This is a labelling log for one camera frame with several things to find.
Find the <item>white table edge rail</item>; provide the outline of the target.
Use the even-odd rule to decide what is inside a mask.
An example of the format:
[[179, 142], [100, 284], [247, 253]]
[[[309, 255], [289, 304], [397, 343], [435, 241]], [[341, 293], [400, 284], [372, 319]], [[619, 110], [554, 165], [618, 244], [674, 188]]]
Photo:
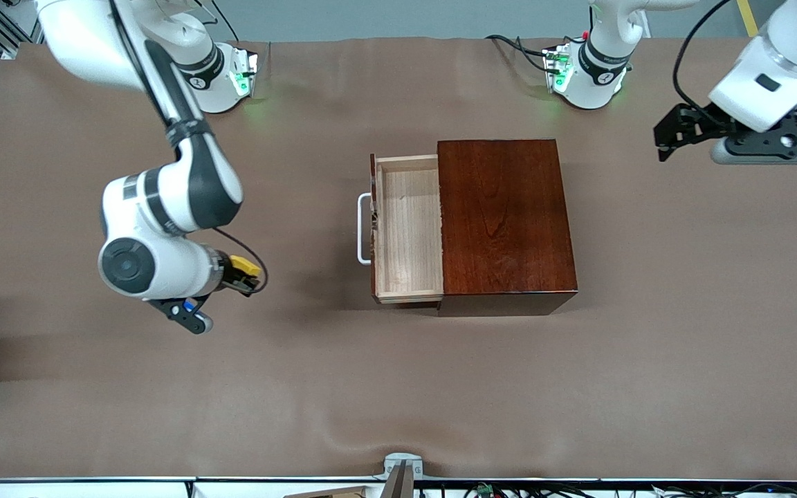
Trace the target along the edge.
[[[0, 479], [0, 498], [284, 498], [301, 492], [367, 486], [358, 478], [15, 478]], [[427, 478], [418, 498], [797, 498], [797, 481]]]

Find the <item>brown table cloth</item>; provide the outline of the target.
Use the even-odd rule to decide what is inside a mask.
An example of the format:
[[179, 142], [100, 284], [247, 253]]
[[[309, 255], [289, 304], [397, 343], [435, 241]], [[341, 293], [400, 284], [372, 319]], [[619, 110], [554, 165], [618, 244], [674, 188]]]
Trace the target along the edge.
[[[145, 95], [0, 62], [0, 478], [432, 474], [797, 480], [797, 165], [656, 158], [673, 39], [578, 111], [483, 39], [282, 42], [210, 122], [271, 284], [194, 336], [108, 289], [108, 182], [173, 160]], [[368, 156], [555, 138], [579, 293], [548, 316], [376, 305]]]

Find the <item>light wood drawer white handle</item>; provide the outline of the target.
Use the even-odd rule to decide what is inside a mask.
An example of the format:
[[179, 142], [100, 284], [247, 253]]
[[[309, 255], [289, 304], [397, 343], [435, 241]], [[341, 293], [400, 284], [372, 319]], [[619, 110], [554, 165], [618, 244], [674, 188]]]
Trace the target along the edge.
[[370, 158], [368, 192], [356, 202], [356, 258], [371, 270], [374, 301], [439, 303], [443, 280], [437, 155]]

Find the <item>dark brown wooden cabinet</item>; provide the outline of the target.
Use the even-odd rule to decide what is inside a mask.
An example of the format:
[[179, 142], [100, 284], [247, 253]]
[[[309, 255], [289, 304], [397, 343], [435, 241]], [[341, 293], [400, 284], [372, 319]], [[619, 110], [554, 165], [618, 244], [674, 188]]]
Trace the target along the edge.
[[437, 145], [441, 317], [542, 316], [578, 293], [556, 139]]

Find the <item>brown cardboard piece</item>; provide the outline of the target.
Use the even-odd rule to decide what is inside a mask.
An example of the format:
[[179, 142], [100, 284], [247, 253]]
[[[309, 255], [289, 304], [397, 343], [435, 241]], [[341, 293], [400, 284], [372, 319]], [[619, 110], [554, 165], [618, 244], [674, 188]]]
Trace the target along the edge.
[[367, 486], [301, 492], [284, 495], [284, 498], [367, 498]]

